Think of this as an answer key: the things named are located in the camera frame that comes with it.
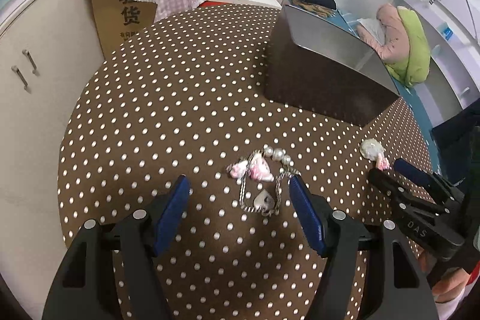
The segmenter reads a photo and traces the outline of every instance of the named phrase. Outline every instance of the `silver chain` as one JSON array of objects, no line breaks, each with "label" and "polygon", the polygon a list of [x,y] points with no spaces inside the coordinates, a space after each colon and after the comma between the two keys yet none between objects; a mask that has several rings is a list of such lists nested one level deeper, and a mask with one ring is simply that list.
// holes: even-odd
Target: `silver chain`
[{"label": "silver chain", "polygon": [[[244,158],[239,159],[239,162],[241,162],[242,160],[247,160],[247,169],[245,170],[245,174],[243,174],[243,176],[241,178],[241,184],[240,184],[240,196],[238,198],[240,208],[247,213],[261,213],[263,216],[271,216],[272,214],[278,215],[279,210],[280,210],[280,204],[282,202],[282,188],[281,188],[282,180],[286,176],[290,179],[294,175],[300,175],[300,171],[298,171],[297,169],[295,169],[291,166],[287,166],[287,165],[283,164],[282,162],[280,162],[282,164],[283,171],[280,172],[279,175],[275,176],[275,197],[276,197],[276,200],[275,200],[274,208],[272,210],[266,211],[263,208],[256,208],[254,205],[247,206],[245,204],[245,188],[246,188],[246,185],[247,185],[247,176],[248,176],[248,173],[249,173],[249,167],[250,167],[251,161],[257,153],[261,153],[262,156],[264,156],[265,150],[255,150],[250,154],[248,159],[244,159]],[[232,165],[228,166],[226,168],[226,170],[229,172],[231,168],[232,168]]]}]

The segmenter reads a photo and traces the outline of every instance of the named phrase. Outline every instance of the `polka dot tablecloth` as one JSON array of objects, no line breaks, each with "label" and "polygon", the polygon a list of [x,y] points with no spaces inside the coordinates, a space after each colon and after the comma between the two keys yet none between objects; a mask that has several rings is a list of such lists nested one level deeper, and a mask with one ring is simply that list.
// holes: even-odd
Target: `polka dot tablecloth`
[{"label": "polka dot tablecloth", "polygon": [[[263,50],[277,14],[222,5],[146,28],[95,72],[65,133],[58,203],[67,246],[85,220],[119,221],[167,192],[180,174],[188,176],[188,209],[168,252],[155,260],[170,308],[182,320],[303,319],[322,276],[325,261],[309,248],[286,183],[278,216],[240,209],[239,186],[225,172],[240,156],[264,144],[284,148],[313,193],[375,224],[390,209],[367,184],[373,165],[359,143],[376,138],[390,162],[403,157],[431,168],[402,99],[362,129],[263,97]],[[275,194],[272,183],[249,182],[248,203],[262,186]],[[358,314],[366,256],[359,252],[348,319]],[[114,254],[127,319],[134,315],[121,258]]]}]

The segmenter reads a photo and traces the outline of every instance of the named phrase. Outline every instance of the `white cabinet door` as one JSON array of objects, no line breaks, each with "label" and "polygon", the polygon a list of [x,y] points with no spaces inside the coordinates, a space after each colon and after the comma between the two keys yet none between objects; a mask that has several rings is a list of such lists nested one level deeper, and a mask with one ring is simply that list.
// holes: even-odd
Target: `white cabinet door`
[{"label": "white cabinet door", "polygon": [[[59,145],[76,100],[102,62],[90,0],[36,0],[0,38],[0,271],[33,319],[41,317],[65,252]],[[27,91],[12,65],[26,78]]]}]

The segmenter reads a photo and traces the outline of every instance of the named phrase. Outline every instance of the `white pearl bead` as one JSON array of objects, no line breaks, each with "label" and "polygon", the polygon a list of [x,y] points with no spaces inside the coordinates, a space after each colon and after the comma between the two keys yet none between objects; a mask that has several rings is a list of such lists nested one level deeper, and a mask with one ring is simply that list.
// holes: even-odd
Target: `white pearl bead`
[{"label": "white pearl bead", "polygon": [[273,148],[270,146],[267,146],[267,148],[265,148],[265,156],[269,158],[272,155],[273,155]]},{"label": "white pearl bead", "polygon": [[280,160],[282,160],[284,156],[285,153],[283,149],[275,148],[275,150],[273,151],[272,160],[274,160],[275,162],[280,162]]},{"label": "white pearl bead", "polygon": [[291,161],[292,161],[292,158],[290,157],[290,155],[285,155],[282,158],[282,163],[286,166],[289,165]]}]

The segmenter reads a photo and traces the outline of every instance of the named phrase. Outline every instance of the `brown box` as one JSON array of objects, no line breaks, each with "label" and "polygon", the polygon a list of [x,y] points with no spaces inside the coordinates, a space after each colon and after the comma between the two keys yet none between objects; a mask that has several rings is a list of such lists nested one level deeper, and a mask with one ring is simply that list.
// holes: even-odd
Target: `brown box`
[{"label": "brown box", "polygon": [[399,97],[377,53],[362,40],[286,5],[267,47],[265,96],[364,127]]},{"label": "brown box", "polygon": [[92,0],[98,38],[105,59],[121,43],[153,24],[157,5],[133,0]]}]

